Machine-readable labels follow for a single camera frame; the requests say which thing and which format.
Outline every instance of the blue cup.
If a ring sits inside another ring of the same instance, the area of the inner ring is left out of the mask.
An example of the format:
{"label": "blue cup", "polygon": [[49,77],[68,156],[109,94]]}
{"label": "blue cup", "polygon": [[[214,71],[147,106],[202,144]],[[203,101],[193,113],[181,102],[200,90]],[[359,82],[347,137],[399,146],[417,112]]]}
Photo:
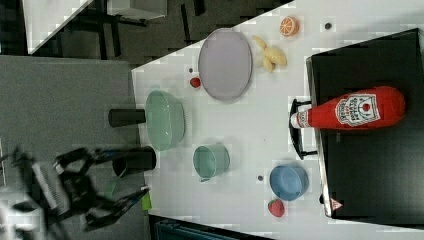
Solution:
{"label": "blue cup", "polygon": [[271,171],[270,185],[277,197],[284,201],[294,201],[305,193],[309,180],[303,168],[281,165]]}

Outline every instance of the warning label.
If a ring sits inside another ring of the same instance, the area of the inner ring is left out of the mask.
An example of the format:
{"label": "warning label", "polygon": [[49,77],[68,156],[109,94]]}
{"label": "warning label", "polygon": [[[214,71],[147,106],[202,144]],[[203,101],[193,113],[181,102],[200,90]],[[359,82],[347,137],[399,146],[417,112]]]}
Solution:
{"label": "warning label", "polygon": [[331,209],[333,209],[333,211],[336,211],[337,209],[343,207],[343,204],[337,202],[336,200],[330,198],[331,200]]}

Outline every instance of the orange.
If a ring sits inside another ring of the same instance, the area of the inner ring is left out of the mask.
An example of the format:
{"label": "orange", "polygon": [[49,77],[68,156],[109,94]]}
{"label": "orange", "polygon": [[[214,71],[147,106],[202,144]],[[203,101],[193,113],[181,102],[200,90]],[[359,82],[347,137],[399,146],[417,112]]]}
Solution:
{"label": "orange", "polygon": [[299,22],[294,17],[286,17],[280,25],[280,32],[283,36],[293,36],[299,31]]}

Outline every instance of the mug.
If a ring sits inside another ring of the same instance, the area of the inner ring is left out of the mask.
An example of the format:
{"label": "mug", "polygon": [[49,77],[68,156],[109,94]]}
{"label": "mug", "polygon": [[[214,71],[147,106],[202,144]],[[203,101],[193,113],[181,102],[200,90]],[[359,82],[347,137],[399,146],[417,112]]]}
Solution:
{"label": "mug", "polygon": [[228,170],[230,156],[222,144],[200,146],[194,151],[193,165],[200,182],[205,182]]}

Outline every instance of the black cylinder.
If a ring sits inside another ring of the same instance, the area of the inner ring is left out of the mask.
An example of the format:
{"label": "black cylinder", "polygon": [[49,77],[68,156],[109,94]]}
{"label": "black cylinder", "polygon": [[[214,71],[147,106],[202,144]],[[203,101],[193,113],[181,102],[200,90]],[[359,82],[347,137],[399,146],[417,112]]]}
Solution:
{"label": "black cylinder", "polygon": [[156,167],[156,154],[153,148],[146,146],[133,148],[121,158],[112,162],[113,171],[119,177],[153,170]]}
{"label": "black cylinder", "polygon": [[144,109],[111,109],[108,119],[113,128],[146,122]]}

